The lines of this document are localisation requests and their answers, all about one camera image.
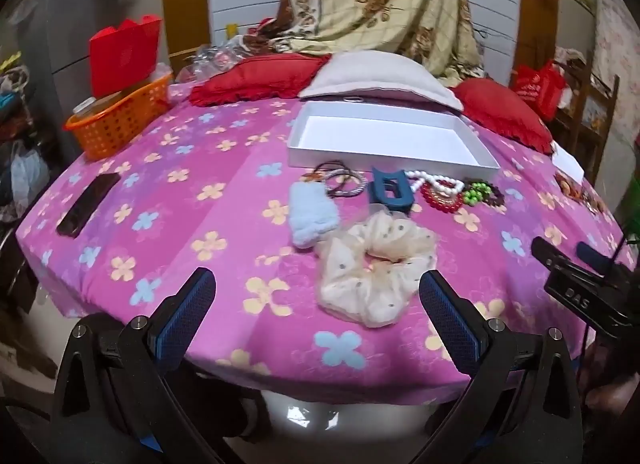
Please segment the pillow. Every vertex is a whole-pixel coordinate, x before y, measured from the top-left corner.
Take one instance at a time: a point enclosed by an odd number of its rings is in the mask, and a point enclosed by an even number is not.
[[[467,79],[453,89],[469,119],[508,139],[550,155],[551,132],[515,92],[491,79]]]
[[[319,95],[365,95],[402,100],[432,100],[454,110],[462,104],[414,60],[378,50],[334,54],[299,98]]]
[[[309,85],[316,72],[329,59],[330,55],[302,54],[268,54],[247,58],[228,72],[194,87],[189,101],[195,106],[213,106],[238,100],[294,98]]]

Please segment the bedsheet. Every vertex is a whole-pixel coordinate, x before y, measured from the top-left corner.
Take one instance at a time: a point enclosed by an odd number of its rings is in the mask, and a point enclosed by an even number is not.
[[[329,403],[445,401],[468,381],[414,297],[399,323],[367,329],[319,309],[316,259],[290,246],[286,140],[302,103],[269,99],[194,108],[183,103],[129,147],[97,163],[74,162],[18,229],[35,274],[67,316],[106,311],[127,322],[150,315],[198,266],[217,294],[188,351],[205,370],[244,386]],[[486,318],[515,331],[564,333],[572,355],[584,324],[543,290],[548,272],[529,252],[540,235],[571,255],[582,240],[612,253],[621,233],[607,211],[565,198],[550,160],[468,125],[501,166],[501,208],[452,215],[420,195],[412,218],[439,236],[437,269]],[[98,173],[122,180],[77,239],[56,224]],[[337,199],[343,219],[367,197]],[[633,262],[625,248],[621,259]]]

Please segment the black smartphone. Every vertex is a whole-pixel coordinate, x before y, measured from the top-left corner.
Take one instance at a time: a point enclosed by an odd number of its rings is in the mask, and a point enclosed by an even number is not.
[[[58,234],[62,237],[77,238],[89,217],[118,180],[120,175],[117,173],[103,173],[95,177],[58,225]]]

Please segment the white pillow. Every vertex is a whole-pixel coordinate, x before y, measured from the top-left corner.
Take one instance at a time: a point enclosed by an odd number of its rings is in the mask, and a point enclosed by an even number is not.
[[[453,92],[416,63],[390,52],[340,52],[323,66],[299,98],[319,95],[366,95],[422,102],[432,100],[462,111]]]

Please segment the white tray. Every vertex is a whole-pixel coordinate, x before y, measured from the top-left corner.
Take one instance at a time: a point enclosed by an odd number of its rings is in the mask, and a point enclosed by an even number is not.
[[[421,170],[489,180],[499,166],[481,140],[452,114],[364,102],[311,101],[287,142],[289,165],[341,160],[357,171]]]

